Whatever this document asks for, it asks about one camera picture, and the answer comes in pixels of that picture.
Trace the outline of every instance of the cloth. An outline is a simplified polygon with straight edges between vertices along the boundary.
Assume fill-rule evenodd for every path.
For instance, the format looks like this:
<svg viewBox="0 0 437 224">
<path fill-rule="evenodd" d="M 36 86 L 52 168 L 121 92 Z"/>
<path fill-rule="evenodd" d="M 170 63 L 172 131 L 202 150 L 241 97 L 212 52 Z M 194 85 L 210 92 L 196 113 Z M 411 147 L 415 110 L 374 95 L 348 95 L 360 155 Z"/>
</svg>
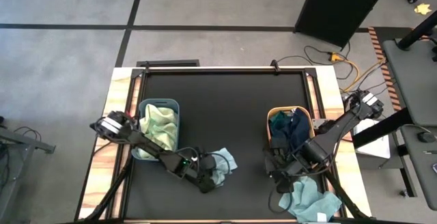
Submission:
<svg viewBox="0 0 437 224">
<path fill-rule="evenodd" d="M 291 150 L 296 150 L 309 139 L 308 117 L 301 109 L 296 109 L 291 115 L 283 111 L 278 112 L 269 119 L 269 129 L 272 137 L 271 148 L 284 148 L 285 145 Z"/>
<path fill-rule="evenodd" d="M 232 173 L 232 170 L 237 168 L 237 163 L 235 162 L 234 157 L 226 150 L 226 148 L 211 153 L 212 157 L 214 157 L 214 160 L 216 161 L 216 169 L 212 172 L 211 179 L 214 180 L 216 186 L 222 186 L 225 181 L 225 175 L 227 175 L 229 170 L 227 168 L 226 160 L 221 156 L 214 154 L 220 154 L 227 159 L 231 168 L 230 173 Z"/>
<path fill-rule="evenodd" d="M 429 4 L 422 3 L 414 9 L 414 12 L 426 15 L 428 12 L 431 12 L 431 10 L 429 9 Z"/>
<path fill-rule="evenodd" d="M 139 120 L 139 125 L 148 139 L 166 150 L 175 150 L 177 122 L 178 114 L 173 109 L 148 104 L 145 106 L 145 117 Z M 154 158 L 142 149 L 138 149 L 138 154 L 142 159 Z"/>
<path fill-rule="evenodd" d="M 329 220 L 340 209 L 340 199 L 330 191 L 319 193 L 317 184 L 308 176 L 300 177 L 298 181 L 293 183 L 293 187 L 293 202 L 288 212 L 293 214 L 299 223 L 316 222 L 318 213 L 326 214 L 326 218 Z M 289 202 L 290 194 L 286 193 L 282 195 L 279 206 L 285 209 Z"/>
</svg>

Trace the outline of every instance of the yellow cable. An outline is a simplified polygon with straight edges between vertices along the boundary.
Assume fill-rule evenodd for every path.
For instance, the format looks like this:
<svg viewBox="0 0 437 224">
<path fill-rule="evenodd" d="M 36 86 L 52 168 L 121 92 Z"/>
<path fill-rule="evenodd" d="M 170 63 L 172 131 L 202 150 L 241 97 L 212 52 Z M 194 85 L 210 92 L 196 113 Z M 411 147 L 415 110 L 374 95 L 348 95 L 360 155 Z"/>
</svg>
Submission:
<svg viewBox="0 0 437 224">
<path fill-rule="evenodd" d="M 353 83 L 356 83 L 359 79 L 360 79 L 360 69 L 358 68 L 358 66 L 354 63 L 354 62 L 352 62 L 352 61 L 349 61 L 349 60 L 344 60 L 344 62 L 346 62 L 346 63 L 348 63 L 348 64 L 350 64 L 355 70 L 356 70 L 356 76 L 355 76 L 355 79 L 354 79 L 354 82 Z"/>
<path fill-rule="evenodd" d="M 359 77 L 357 76 L 357 78 L 355 78 L 355 80 L 354 80 L 354 82 L 352 82 L 347 88 L 345 88 L 344 90 L 343 90 L 343 93 L 344 92 L 348 92 L 348 91 L 350 91 L 354 86 L 355 86 L 355 84 L 359 81 L 359 80 L 361 80 L 364 76 L 366 76 L 370 71 L 372 71 L 373 70 L 373 68 L 375 68 L 376 66 L 378 66 L 378 65 L 380 65 L 380 64 L 382 64 L 382 63 L 384 63 L 385 62 L 385 59 L 381 59 L 381 60 L 379 60 L 376 64 L 374 64 L 374 65 L 372 65 L 370 68 L 368 68 L 362 75 L 360 75 Z"/>
<path fill-rule="evenodd" d="M 331 58 L 331 62 L 336 62 L 336 61 L 343 61 L 343 62 L 350 64 L 356 70 L 356 76 L 355 76 L 353 83 L 356 83 L 359 80 L 360 69 L 358 68 L 358 66 L 354 62 L 347 60 L 347 59 L 342 59 L 338 55 L 333 54 L 333 57 Z"/>
</svg>

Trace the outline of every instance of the blue basket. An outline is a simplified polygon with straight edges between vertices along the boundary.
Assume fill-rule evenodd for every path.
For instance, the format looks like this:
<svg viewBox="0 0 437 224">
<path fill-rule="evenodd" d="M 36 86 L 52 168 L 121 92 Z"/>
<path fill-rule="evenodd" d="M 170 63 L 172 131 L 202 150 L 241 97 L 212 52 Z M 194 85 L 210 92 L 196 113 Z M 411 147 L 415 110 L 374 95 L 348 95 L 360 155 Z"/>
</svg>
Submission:
<svg viewBox="0 0 437 224">
<path fill-rule="evenodd" d="M 176 141 L 175 141 L 175 148 L 174 150 L 177 150 L 178 143 L 179 143 L 179 127 L 180 127 L 180 110 L 179 110 L 179 104 L 174 99 L 170 98 L 148 98 L 146 100 L 143 100 L 139 106 L 139 116 L 140 118 L 145 117 L 145 107 L 148 104 L 152 104 L 155 107 L 164 107 L 164 108 L 170 108 L 172 109 L 176 114 L 178 114 L 178 121 L 176 126 L 178 127 L 178 132 L 176 133 Z M 138 148 L 131 149 L 130 153 L 132 156 L 138 160 L 146 160 L 146 161 L 158 161 L 158 159 L 142 159 L 139 156 Z"/>
</svg>

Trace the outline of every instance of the dark blue cloth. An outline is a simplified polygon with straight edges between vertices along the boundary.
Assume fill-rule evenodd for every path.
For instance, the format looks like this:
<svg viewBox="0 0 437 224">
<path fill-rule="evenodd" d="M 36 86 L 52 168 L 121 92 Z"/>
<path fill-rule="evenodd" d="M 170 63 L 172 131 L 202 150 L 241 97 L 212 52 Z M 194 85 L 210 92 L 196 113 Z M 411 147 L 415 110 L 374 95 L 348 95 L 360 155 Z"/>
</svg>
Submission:
<svg viewBox="0 0 437 224">
<path fill-rule="evenodd" d="M 296 150 L 309 139 L 309 121 L 307 114 L 301 109 L 291 115 L 283 111 L 269 119 L 270 142 L 271 148 L 286 148 Z"/>
</svg>

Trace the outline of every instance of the gray carpet floor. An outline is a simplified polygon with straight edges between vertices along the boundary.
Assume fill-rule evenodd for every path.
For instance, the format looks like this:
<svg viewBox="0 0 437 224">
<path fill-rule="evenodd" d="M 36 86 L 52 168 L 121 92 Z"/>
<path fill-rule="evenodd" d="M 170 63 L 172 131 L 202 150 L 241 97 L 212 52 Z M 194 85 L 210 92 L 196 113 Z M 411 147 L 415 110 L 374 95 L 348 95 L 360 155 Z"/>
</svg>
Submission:
<svg viewBox="0 0 437 224">
<path fill-rule="evenodd" d="M 436 0 L 421 0 L 431 3 Z M 126 24 L 133 0 L 0 0 L 0 23 Z M 294 26 L 305 0 L 141 0 L 136 25 Z M 362 27 L 415 27 L 426 17 L 406 0 L 379 0 Z M 35 153 L 16 202 L 15 219 L 31 223 L 71 221 L 76 212 L 94 140 L 88 124 L 100 117 L 123 31 L 0 29 L 0 114 L 10 128 L 30 126 L 56 153 Z M 311 45 L 339 48 L 292 33 L 134 31 L 123 66 L 136 61 L 199 59 L 202 66 L 265 66 L 272 59 L 303 55 Z M 361 70 L 376 62 L 368 33 L 350 40 L 349 58 Z M 310 52 L 316 61 L 327 55 Z M 307 65 L 286 59 L 283 65 Z M 337 76 L 349 67 L 335 66 Z M 348 80 L 340 81 L 345 87 Z M 363 87 L 383 82 L 376 71 Z M 373 89 L 375 93 L 384 86 Z M 379 96 L 385 115 L 393 108 Z M 435 223 L 437 212 L 419 197 L 397 195 L 404 185 L 396 170 L 362 171 L 371 210 L 379 219 Z"/>
</svg>

